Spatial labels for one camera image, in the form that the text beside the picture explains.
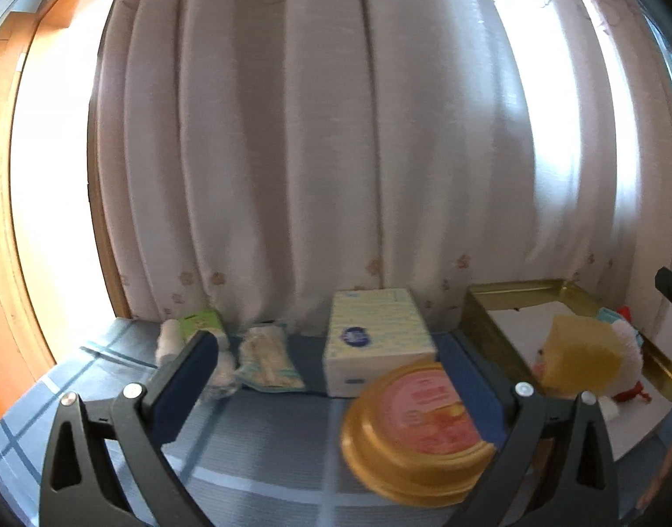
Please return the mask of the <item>blue plaid tablecloth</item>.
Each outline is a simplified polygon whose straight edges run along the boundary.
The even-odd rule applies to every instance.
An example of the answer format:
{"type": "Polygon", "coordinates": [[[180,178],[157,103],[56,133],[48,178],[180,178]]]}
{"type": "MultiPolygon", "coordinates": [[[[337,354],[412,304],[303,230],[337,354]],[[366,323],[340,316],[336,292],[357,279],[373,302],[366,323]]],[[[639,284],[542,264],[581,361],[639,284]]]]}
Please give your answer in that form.
{"type": "MultiPolygon", "coordinates": [[[[160,327],[117,319],[88,333],[66,361],[41,377],[0,419],[0,492],[24,525],[38,522],[40,477],[61,396],[117,395],[155,371],[160,327]]],[[[217,526],[440,526],[449,508],[404,507],[363,487],[338,446],[348,403],[325,395],[318,338],[293,337],[289,354],[304,394],[242,389],[201,401],[174,443],[170,465],[217,526]]]]}

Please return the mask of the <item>wooden door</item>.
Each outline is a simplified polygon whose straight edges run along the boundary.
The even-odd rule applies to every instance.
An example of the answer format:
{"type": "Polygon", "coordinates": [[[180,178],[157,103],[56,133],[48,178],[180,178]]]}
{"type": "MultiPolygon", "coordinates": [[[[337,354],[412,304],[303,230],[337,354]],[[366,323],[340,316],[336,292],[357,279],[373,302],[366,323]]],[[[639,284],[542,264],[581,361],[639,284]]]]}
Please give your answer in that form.
{"type": "Polygon", "coordinates": [[[88,109],[112,0],[18,0],[0,20],[0,418],[112,324],[88,109]]]}

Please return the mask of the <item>white fluffy plush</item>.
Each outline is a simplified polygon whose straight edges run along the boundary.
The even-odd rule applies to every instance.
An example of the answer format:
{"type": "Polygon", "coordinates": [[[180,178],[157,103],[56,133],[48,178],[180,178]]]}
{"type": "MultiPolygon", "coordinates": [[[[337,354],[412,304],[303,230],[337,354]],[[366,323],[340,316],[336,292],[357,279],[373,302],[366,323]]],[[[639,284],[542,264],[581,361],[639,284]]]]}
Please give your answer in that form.
{"type": "Polygon", "coordinates": [[[619,370],[607,388],[602,391],[599,404],[606,422],[618,418],[620,406],[636,398],[650,400],[640,378],[643,372],[643,354],[637,340],[637,332],[629,321],[622,317],[611,322],[611,329],[618,338],[619,370]]]}

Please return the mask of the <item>teal cloth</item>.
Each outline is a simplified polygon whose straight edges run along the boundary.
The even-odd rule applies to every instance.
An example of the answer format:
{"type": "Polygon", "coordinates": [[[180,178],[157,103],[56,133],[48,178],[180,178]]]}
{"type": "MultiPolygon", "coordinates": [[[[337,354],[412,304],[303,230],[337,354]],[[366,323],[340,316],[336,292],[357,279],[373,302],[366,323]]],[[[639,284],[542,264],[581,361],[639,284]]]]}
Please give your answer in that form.
{"type": "Polygon", "coordinates": [[[626,334],[631,334],[636,339],[638,345],[643,344],[643,337],[640,335],[640,331],[630,321],[627,321],[623,315],[615,312],[615,310],[602,307],[597,314],[597,320],[607,322],[610,325],[618,324],[620,329],[623,329],[626,334]]]}

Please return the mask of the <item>dark wooden door frame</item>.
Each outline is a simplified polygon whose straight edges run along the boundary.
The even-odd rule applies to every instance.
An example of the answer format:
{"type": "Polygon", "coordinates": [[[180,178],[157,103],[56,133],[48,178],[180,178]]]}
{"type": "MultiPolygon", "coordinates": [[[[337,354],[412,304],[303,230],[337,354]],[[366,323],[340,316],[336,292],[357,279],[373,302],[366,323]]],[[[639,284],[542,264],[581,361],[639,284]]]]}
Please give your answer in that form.
{"type": "Polygon", "coordinates": [[[100,182],[98,161],[98,90],[101,60],[95,62],[95,72],[88,105],[87,124],[87,193],[90,203],[94,242],[97,247],[101,275],[104,279],[107,296],[117,318],[130,319],[131,309],[126,300],[122,279],[113,253],[110,235],[106,223],[104,201],[100,182]]]}

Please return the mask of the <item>yellow blue tissue box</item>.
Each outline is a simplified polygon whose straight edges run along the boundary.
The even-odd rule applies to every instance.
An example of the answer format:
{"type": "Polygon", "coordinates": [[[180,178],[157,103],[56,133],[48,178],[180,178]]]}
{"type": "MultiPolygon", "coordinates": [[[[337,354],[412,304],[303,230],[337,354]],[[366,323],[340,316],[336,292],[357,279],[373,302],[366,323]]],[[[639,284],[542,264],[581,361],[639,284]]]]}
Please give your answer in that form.
{"type": "Polygon", "coordinates": [[[431,333],[409,290],[334,294],[323,354],[329,396],[354,398],[388,372],[435,357],[431,333]]]}

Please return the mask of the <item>green tissue packet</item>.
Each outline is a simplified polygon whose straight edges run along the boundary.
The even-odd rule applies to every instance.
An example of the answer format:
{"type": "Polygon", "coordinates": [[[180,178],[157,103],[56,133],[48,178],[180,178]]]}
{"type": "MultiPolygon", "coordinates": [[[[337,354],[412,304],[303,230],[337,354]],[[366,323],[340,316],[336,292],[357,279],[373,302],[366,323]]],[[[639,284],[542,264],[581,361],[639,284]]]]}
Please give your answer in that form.
{"type": "Polygon", "coordinates": [[[198,332],[207,332],[216,337],[220,351],[230,347],[222,320],[214,309],[204,309],[180,320],[180,327],[185,341],[189,341],[198,332]]]}

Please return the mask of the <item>white floral curtain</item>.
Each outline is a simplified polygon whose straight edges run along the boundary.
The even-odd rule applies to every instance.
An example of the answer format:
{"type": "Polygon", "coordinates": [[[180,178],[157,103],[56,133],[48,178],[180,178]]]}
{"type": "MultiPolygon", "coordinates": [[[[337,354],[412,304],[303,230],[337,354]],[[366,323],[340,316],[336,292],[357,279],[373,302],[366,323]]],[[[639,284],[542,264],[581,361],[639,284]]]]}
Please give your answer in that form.
{"type": "Polygon", "coordinates": [[[640,0],[115,0],[97,164],[132,317],[323,334],[339,290],[432,329],[561,278],[665,318],[672,78],[640,0]]]}

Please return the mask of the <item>round gold pink food container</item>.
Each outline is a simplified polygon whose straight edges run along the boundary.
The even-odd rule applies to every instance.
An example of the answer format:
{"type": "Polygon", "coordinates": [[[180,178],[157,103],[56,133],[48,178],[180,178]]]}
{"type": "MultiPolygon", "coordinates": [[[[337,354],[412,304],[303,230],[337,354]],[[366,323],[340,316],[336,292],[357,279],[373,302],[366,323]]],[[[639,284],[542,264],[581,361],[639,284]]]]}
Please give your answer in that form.
{"type": "Polygon", "coordinates": [[[341,451],[369,490],[400,505],[458,505],[491,463],[441,363],[421,361],[390,372],[351,403],[341,451]]]}

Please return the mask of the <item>yellow sponge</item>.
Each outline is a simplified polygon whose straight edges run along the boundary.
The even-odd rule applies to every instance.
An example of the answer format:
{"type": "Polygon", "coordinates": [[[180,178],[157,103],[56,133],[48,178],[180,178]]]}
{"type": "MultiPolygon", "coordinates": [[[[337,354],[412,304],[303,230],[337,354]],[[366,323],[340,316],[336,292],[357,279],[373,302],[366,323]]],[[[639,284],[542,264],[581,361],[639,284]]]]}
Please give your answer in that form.
{"type": "Polygon", "coordinates": [[[605,395],[617,381],[623,345],[607,322],[578,315],[555,315],[542,346],[539,382],[547,393],[605,395]]]}

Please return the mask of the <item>cotton swab plastic bag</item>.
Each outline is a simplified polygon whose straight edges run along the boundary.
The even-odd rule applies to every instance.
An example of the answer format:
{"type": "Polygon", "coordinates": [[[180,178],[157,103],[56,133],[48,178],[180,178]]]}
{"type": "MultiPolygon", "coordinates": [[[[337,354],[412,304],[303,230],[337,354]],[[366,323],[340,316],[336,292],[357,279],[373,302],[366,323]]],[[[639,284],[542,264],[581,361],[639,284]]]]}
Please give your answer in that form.
{"type": "Polygon", "coordinates": [[[239,345],[236,379],[260,393],[301,393],[304,380],[287,349],[287,334],[279,325],[257,325],[244,333],[239,345]]]}

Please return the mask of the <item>gold metal tray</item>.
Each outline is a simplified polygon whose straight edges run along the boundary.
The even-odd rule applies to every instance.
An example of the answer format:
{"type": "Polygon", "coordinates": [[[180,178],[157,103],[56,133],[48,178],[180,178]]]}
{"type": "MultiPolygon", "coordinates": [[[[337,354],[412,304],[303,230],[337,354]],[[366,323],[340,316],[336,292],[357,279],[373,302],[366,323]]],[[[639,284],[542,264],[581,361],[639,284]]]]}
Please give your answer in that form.
{"type": "MultiPolygon", "coordinates": [[[[513,382],[535,388],[533,374],[558,314],[596,317],[601,303],[563,280],[472,285],[464,297],[460,329],[483,357],[498,364],[513,382]]],[[[620,459],[656,430],[672,410],[672,361],[648,337],[640,337],[644,359],[640,382],[650,401],[632,400],[607,423],[613,457],[620,459]]]]}

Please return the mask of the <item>clear bag of cotton balls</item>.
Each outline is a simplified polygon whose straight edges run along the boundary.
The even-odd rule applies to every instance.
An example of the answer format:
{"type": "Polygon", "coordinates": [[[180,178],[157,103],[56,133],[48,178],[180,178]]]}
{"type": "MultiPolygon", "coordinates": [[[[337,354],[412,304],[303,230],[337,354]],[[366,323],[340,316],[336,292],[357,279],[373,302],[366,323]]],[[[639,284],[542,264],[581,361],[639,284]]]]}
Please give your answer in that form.
{"type": "Polygon", "coordinates": [[[202,401],[218,401],[235,394],[241,386],[236,378],[236,370],[234,354],[229,350],[220,351],[217,365],[201,393],[202,401]]]}

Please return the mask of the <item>red embroidered pouch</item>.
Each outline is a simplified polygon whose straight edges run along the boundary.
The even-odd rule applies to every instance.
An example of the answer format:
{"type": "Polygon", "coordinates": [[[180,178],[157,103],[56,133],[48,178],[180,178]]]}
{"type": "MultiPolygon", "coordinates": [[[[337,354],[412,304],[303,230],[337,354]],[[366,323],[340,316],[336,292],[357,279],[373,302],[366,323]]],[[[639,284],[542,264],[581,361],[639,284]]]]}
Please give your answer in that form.
{"type": "MultiPolygon", "coordinates": [[[[631,310],[627,306],[620,307],[617,312],[630,321],[632,324],[631,310]]],[[[652,401],[651,396],[645,391],[643,383],[640,382],[643,371],[642,345],[631,334],[626,334],[618,324],[612,325],[615,333],[618,334],[620,342],[624,348],[622,367],[615,386],[612,388],[611,398],[617,403],[625,403],[640,398],[645,403],[652,401]]]]}

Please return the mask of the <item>white gauze roll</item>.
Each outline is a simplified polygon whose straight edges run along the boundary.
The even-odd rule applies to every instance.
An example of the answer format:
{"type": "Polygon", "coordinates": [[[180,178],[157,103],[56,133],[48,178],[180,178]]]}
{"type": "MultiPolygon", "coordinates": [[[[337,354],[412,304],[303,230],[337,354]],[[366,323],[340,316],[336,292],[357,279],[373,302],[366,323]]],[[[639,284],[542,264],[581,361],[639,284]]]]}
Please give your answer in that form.
{"type": "Polygon", "coordinates": [[[158,366],[172,362],[185,346],[180,321],[168,319],[160,328],[156,341],[155,361],[158,366]]]}

